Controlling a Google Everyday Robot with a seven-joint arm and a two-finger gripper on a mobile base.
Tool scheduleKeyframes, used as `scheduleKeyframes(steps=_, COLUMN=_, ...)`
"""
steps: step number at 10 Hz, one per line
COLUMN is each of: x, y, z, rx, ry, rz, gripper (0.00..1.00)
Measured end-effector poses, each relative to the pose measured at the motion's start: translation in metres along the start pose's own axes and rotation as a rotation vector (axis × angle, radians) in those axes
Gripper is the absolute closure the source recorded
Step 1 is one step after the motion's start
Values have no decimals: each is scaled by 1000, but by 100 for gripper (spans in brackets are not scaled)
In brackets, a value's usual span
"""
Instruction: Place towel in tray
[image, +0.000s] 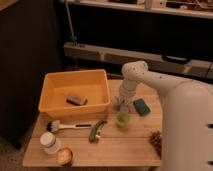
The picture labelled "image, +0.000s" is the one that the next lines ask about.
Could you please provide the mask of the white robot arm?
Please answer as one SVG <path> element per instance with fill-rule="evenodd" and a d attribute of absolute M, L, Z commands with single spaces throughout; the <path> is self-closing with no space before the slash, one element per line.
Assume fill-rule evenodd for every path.
<path fill-rule="evenodd" d="M 163 97 L 162 171 L 213 171 L 213 85 L 152 72 L 144 61 L 121 69 L 118 102 L 133 101 L 143 83 Z"/>

